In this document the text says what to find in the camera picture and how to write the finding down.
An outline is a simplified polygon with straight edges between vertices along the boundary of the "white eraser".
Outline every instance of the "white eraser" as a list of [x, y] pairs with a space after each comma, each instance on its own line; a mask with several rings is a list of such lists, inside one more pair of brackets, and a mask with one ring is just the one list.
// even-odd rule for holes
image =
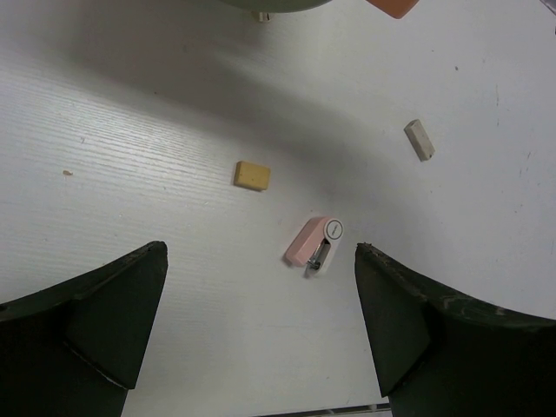
[[404, 130], [419, 159], [422, 162], [431, 159], [434, 155], [434, 146], [420, 120], [413, 120]]

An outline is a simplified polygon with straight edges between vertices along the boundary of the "pink stapler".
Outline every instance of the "pink stapler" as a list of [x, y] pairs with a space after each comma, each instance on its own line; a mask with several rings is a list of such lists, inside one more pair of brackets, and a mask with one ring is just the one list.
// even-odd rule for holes
[[333, 217], [309, 220], [286, 252], [286, 259], [296, 267], [307, 266], [306, 274], [322, 274], [328, 268], [340, 244], [344, 228]]

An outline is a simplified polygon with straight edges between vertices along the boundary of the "circular sticker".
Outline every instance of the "circular sticker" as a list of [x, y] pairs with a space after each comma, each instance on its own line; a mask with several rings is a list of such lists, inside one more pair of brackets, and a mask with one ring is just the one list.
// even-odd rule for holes
[[340, 239], [341, 238], [341, 234], [344, 232], [344, 228], [341, 226], [341, 223], [338, 222], [337, 220], [332, 220], [330, 221], [330, 223], [327, 225], [327, 236], [328, 239], [331, 239], [333, 241]]

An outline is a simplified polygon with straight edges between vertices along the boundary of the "yellow sponge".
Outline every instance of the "yellow sponge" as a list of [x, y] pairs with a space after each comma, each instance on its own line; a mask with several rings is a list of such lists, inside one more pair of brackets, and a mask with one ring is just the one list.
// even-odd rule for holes
[[269, 182], [270, 168], [245, 161], [239, 161], [235, 166], [234, 185], [238, 187], [263, 191]]

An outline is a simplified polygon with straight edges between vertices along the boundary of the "small round object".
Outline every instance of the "small round object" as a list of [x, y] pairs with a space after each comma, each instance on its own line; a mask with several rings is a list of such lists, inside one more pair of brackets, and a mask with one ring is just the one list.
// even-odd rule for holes
[[268, 13], [289, 13], [313, 9], [330, 0], [222, 0], [224, 3], [245, 10], [266, 11]]
[[344, 228], [341, 223], [337, 220], [331, 220], [327, 224], [327, 238], [332, 241], [337, 241], [341, 238], [341, 235], [344, 233]]

